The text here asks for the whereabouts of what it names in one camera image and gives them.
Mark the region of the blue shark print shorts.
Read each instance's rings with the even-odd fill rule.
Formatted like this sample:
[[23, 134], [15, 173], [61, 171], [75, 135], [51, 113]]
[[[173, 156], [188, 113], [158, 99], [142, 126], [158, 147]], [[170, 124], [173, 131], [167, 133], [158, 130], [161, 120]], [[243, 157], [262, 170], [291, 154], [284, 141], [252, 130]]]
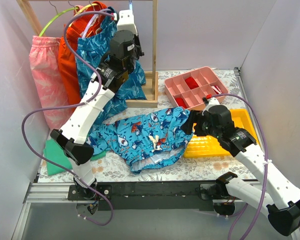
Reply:
[[87, 143], [94, 154], [113, 151], [119, 155], [133, 174], [161, 169], [184, 155], [193, 137], [182, 130], [189, 115], [188, 109], [173, 107], [103, 123], [88, 135]]

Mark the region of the pale blue hanger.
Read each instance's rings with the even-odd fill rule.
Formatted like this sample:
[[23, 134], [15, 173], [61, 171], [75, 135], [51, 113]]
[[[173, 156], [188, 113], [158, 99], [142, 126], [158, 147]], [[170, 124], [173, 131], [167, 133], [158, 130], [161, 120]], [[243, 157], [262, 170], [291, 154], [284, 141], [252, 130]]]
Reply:
[[133, 12], [133, 1], [129, 0], [128, 5], [129, 5], [129, 10]]

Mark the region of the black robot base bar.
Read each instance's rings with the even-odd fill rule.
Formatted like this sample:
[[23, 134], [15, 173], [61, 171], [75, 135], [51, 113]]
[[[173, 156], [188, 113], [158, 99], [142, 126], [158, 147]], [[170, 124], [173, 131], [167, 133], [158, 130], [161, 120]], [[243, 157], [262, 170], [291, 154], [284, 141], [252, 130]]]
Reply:
[[69, 187], [67, 199], [92, 204], [92, 211], [108, 211], [108, 201], [116, 210], [174, 210], [192, 209], [234, 217], [244, 203], [238, 198], [217, 195], [214, 181], [144, 181], [104, 182], [96, 186], [103, 194], [83, 197], [74, 185]]

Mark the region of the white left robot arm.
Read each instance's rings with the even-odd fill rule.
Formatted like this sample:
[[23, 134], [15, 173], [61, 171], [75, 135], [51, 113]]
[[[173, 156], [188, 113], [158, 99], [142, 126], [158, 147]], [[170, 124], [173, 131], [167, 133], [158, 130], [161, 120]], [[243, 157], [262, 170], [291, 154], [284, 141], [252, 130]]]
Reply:
[[94, 149], [86, 142], [88, 133], [106, 104], [128, 80], [136, 60], [141, 56], [143, 52], [138, 34], [118, 30], [109, 41], [109, 51], [94, 68], [79, 106], [59, 130], [54, 129], [50, 133], [70, 161], [76, 191], [85, 200], [93, 199], [97, 193], [97, 180], [91, 167]]

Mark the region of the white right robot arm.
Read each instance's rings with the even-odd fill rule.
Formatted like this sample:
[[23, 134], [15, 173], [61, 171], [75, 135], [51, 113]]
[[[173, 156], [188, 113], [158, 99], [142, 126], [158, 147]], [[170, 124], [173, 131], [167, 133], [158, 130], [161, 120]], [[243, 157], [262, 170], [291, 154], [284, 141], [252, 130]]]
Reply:
[[283, 236], [291, 235], [300, 227], [300, 188], [277, 169], [246, 129], [235, 126], [226, 106], [191, 110], [181, 129], [186, 134], [217, 139], [219, 145], [262, 184], [262, 188], [258, 189], [227, 172], [216, 180], [216, 192], [220, 198], [233, 196], [245, 201], [264, 214]]

